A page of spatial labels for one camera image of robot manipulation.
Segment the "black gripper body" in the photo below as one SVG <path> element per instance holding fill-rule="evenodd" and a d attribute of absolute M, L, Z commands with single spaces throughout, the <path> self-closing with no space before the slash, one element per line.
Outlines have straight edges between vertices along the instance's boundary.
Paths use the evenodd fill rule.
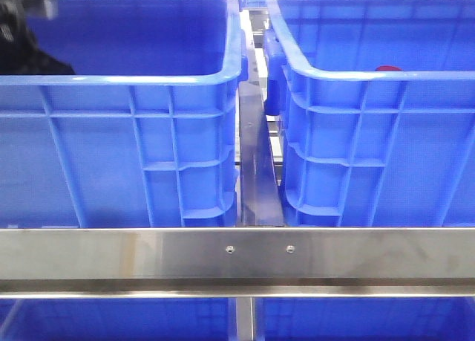
<path fill-rule="evenodd" d="M 44 52 L 29 28 L 27 16 L 52 19 L 57 0 L 1 0 L 1 74 L 74 75 L 68 63 Z"/>

